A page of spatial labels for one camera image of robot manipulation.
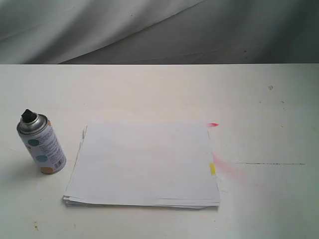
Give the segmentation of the white spray paint can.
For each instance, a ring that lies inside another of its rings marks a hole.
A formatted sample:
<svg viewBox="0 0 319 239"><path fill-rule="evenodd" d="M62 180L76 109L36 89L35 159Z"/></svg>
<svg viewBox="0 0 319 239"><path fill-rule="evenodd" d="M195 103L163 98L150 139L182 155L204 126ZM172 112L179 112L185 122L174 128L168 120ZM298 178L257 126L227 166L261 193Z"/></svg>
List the white spray paint can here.
<svg viewBox="0 0 319 239"><path fill-rule="evenodd" d="M17 133L43 174L55 174L66 164L66 156L47 116L26 109Z"/></svg>

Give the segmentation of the white paper stack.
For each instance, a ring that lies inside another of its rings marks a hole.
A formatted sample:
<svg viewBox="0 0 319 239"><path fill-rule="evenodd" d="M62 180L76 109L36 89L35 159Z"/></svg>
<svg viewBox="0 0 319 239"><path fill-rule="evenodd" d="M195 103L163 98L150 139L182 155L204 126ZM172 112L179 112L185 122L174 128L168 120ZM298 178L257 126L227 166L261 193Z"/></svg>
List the white paper stack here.
<svg viewBox="0 0 319 239"><path fill-rule="evenodd" d="M88 205L218 206L212 161L206 123L91 123L63 199Z"/></svg>

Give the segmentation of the white backdrop cloth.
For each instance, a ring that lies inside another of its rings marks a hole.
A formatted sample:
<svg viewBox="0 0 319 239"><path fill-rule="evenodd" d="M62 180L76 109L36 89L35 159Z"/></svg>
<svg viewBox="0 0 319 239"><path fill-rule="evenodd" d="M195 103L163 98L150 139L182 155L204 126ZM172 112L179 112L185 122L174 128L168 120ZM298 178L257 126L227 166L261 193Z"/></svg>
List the white backdrop cloth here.
<svg viewBox="0 0 319 239"><path fill-rule="evenodd" d="M3 0L2 64L316 63L316 0Z"/></svg>

